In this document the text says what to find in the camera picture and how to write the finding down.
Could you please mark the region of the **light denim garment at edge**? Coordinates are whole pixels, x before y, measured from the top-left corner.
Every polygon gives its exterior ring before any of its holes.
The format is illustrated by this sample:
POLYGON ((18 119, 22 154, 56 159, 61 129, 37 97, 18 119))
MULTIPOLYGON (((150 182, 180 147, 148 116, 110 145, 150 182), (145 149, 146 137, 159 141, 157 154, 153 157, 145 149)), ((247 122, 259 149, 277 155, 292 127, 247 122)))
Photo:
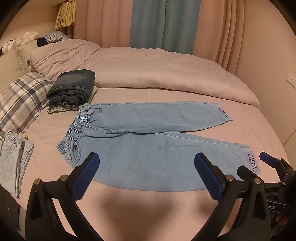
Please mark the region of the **light denim garment at edge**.
POLYGON ((34 147, 26 138, 10 130, 1 140, 1 186, 17 199, 21 196, 22 180, 34 147))

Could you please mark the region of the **pink curtain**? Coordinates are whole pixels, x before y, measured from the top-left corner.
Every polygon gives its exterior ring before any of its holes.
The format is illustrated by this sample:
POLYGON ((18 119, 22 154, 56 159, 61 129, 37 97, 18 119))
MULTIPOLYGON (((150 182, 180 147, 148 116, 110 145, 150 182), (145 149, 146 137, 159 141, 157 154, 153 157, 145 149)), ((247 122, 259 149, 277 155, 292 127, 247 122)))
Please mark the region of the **pink curtain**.
MULTIPOLYGON (((101 47, 130 47, 134 1, 77 1, 74 37, 101 47)), ((201 1, 191 55, 235 73, 244 27, 243 1, 201 1)))

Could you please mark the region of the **plaid pillow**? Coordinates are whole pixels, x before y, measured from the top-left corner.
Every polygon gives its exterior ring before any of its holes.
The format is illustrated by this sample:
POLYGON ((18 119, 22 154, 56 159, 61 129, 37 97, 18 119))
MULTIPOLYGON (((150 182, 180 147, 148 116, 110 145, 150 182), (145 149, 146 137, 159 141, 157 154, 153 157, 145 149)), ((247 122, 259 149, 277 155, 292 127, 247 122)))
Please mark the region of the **plaid pillow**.
POLYGON ((1 138, 7 131, 25 133, 44 109, 53 81, 30 72, 1 92, 1 138))

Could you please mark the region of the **blue curtain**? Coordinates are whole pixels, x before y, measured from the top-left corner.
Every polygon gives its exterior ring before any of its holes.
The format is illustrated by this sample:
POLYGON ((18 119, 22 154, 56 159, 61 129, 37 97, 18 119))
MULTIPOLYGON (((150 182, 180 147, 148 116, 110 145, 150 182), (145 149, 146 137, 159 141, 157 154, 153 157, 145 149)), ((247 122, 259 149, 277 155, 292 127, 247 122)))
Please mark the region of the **blue curtain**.
POLYGON ((134 1, 129 45, 192 54, 201 1, 134 1))

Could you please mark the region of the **light blue denim pants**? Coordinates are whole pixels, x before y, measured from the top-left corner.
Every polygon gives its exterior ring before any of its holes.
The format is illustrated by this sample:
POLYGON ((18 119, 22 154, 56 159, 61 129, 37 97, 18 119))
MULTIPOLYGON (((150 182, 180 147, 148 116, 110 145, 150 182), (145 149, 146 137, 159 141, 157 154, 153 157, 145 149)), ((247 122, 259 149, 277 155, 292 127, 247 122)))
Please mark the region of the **light blue denim pants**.
POLYGON ((184 192, 205 188, 194 166, 197 153, 225 174, 239 166, 260 173, 249 146, 194 135, 225 124, 231 116, 218 103, 99 103, 81 107, 57 145, 76 167, 90 153, 100 157, 94 180, 141 191, 184 192))

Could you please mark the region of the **white wall socket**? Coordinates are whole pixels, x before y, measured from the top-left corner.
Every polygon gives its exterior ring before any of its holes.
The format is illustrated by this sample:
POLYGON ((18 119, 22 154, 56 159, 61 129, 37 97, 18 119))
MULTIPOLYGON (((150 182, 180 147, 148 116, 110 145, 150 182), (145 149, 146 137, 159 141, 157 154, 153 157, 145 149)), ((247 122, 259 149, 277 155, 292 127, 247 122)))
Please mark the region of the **white wall socket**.
POLYGON ((291 75, 291 74, 288 75, 288 77, 287 77, 287 82, 288 82, 291 86, 293 86, 293 88, 296 88, 296 78, 295 78, 293 75, 291 75))

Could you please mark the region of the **folded pale green garment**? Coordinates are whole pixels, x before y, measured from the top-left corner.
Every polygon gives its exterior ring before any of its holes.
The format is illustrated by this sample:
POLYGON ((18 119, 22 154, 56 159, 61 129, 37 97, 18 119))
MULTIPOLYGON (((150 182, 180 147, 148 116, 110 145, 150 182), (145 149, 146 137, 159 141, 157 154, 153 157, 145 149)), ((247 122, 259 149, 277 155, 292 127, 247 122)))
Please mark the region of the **folded pale green garment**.
POLYGON ((79 106, 74 106, 74 107, 71 107, 71 106, 62 106, 58 103, 55 103, 53 101, 49 101, 46 105, 47 107, 47 113, 49 114, 52 114, 52 113, 55 113, 55 112, 66 112, 66 111, 70 111, 70 110, 79 110, 82 106, 85 106, 85 105, 89 105, 90 102, 92 101, 93 99, 93 96, 95 95, 95 93, 97 92, 98 88, 95 86, 93 87, 93 90, 92 90, 92 94, 91 96, 89 97, 88 101, 84 104, 81 104, 79 106))

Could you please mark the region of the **pink duvet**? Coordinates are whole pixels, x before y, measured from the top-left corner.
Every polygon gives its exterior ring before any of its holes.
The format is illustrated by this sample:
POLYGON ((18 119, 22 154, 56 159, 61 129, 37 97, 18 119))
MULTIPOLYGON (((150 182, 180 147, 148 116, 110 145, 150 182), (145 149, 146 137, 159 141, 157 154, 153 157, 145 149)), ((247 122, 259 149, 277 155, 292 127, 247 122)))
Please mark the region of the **pink duvet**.
POLYGON ((30 61, 37 72, 53 81, 61 73, 88 69, 101 88, 162 88, 260 107, 256 95, 238 77, 194 55, 163 49, 103 48, 69 39, 35 49, 30 61))

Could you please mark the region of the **white plush toy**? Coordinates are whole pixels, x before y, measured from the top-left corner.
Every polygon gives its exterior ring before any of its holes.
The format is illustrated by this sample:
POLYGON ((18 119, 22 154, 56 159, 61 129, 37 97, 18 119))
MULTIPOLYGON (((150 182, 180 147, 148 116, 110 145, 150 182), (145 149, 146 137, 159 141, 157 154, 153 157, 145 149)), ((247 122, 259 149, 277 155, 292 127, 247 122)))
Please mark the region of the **white plush toy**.
POLYGON ((8 52, 12 51, 16 47, 20 47, 21 45, 27 44, 36 40, 39 37, 39 33, 36 31, 28 31, 25 32, 22 37, 18 37, 13 40, 9 40, 6 42, 3 47, 1 48, 1 53, 6 55, 8 52))

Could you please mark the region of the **folded dark denim jeans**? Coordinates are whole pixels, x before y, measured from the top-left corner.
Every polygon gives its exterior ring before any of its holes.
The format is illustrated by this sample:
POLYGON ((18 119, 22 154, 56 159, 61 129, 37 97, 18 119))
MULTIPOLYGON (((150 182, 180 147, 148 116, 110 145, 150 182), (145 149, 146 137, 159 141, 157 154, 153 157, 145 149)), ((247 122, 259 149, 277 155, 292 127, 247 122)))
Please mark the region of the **folded dark denim jeans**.
POLYGON ((80 69, 61 73, 48 91, 46 98, 66 107, 78 107, 91 97, 95 73, 80 69))

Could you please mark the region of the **cream pillow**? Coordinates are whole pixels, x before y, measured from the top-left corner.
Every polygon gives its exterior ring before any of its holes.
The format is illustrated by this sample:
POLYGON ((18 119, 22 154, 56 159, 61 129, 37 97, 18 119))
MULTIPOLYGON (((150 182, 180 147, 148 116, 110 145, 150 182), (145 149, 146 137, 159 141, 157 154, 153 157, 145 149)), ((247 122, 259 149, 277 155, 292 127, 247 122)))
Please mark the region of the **cream pillow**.
POLYGON ((16 47, 16 54, 20 61, 21 67, 24 72, 32 72, 31 62, 30 62, 30 54, 37 49, 37 41, 34 40, 27 44, 21 45, 20 47, 16 47))

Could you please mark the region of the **striped blue pillow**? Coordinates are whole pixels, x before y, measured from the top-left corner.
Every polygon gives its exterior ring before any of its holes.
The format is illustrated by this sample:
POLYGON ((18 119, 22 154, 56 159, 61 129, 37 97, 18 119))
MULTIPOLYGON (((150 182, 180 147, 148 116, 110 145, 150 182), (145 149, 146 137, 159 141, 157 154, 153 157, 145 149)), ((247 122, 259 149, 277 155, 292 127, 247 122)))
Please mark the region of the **striped blue pillow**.
POLYGON ((37 47, 42 47, 51 43, 67 40, 68 37, 61 31, 54 31, 45 34, 37 39, 37 47))

